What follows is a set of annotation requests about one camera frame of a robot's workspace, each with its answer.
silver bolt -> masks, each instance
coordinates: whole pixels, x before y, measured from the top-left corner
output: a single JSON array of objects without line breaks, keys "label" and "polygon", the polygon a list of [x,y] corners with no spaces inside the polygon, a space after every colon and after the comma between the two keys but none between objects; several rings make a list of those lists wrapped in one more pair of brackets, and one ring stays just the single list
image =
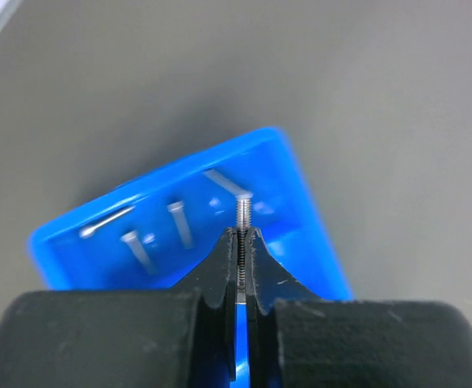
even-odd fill
[{"label": "silver bolt", "polygon": [[246,190],[243,190],[236,183],[228,180],[225,176],[223,176],[216,170],[211,169],[204,171],[204,175],[211,179],[218,186],[230,192],[233,196],[244,196],[248,193]]},{"label": "silver bolt", "polygon": [[168,212],[171,213],[175,219],[175,224],[177,230],[180,234],[180,239],[182,244],[187,249],[193,248],[193,237],[191,236],[191,231],[189,230],[188,220],[186,220],[186,215],[184,214],[184,202],[179,200],[172,204],[168,205]]},{"label": "silver bolt", "polygon": [[237,197],[236,228],[238,230],[238,293],[236,302],[245,304],[245,237],[251,227],[252,193],[244,192]]},{"label": "silver bolt", "polygon": [[136,256],[137,261],[141,263],[141,265],[150,275],[156,273],[155,266],[146,253],[145,248],[139,241],[137,232],[135,230],[131,230],[128,233],[123,234],[121,236],[121,241],[129,246],[130,251],[132,251],[133,255]]},{"label": "silver bolt", "polygon": [[110,216],[108,216],[107,218],[105,218],[102,221],[98,222],[97,224],[92,224],[92,225],[85,226],[84,228],[82,228],[80,230],[80,237],[81,238],[89,238],[90,236],[92,236],[95,233],[95,231],[97,229],[101,228],[102,226],[105,226],[109,222],[112,222],[112,221],[116,220],[117,218],[119,218],[121,216],[124,216],[126,213],[129,213],[134,209],[135,209],[135,206],[129,206],[127,208],[123,208],[123,209],[118,210],[117,212],[111,214]]}]

blue bin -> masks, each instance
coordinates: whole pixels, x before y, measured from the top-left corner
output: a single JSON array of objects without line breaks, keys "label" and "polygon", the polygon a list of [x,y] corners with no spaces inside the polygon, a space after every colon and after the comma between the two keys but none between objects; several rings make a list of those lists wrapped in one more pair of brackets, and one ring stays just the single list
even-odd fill
[{"label": "blue bin", "polygon": [[[215,169],[254,193],[252,225],[261,228],[268,250],[293,276],[320,297],[348,300],[351,290],[317,217],[289,142],[274,128],[258,129],[182,158],[126,183],[41,226],[30,239],[36,264],[49,287],[156,289],[174,285],[234,226],[234,195],[202,174]],[[194,247],[181,243],[167,206],[184,202]],[[128,205],[135,208],[81,238],[83,226]],[[120,236],[136,230],[157,271],[141,266]],[[244,306],[238,306],[237,381],[248,385]]]}]

gray table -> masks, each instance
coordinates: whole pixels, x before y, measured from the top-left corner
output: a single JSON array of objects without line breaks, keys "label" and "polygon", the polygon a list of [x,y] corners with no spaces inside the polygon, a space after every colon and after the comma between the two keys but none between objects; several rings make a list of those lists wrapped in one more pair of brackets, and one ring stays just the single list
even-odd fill
[{"label": "gray table", "polygon": [[253,128],[290,134],[356,295],[472,320],[472,2],[26,0],[0,34],[0,314],[29,233]]}]

blue plastic tray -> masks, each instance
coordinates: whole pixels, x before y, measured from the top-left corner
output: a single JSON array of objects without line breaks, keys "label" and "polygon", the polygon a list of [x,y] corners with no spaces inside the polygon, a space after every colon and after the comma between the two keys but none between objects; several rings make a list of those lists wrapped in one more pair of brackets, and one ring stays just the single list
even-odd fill
[{"label": "blue plastic tray", "polygon": [[[53,289],[167,288],[191,271],[234,226],[236,200],[202,174],[214,168],[254,193],[252,225],[268,249],[320,297],[348,300],[352,293],[319,221],[289,142],[277,129],[258,129],[182,158],[126,183],[41,226],[30,240],[36,264]],[[167,205],[183,200],[194,247],[185,249]],[[117,209],[135,209],[90,238],[80,229]],[[149,275],[120,236],[136,230],[157,267]],[[247,386],[245,309],[238,307],[237,377]]]}]

threaded bolt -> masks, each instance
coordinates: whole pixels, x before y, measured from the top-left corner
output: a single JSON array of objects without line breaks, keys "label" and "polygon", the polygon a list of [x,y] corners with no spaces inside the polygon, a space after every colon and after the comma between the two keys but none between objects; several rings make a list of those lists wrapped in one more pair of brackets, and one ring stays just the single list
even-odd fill
[{"label": "threaded bolt", "polygon": [[245,237],[251,227],[252,193],[245,192],[237,197],[236,228],[238,230],[238,293],[237,303],[245,303]]}]

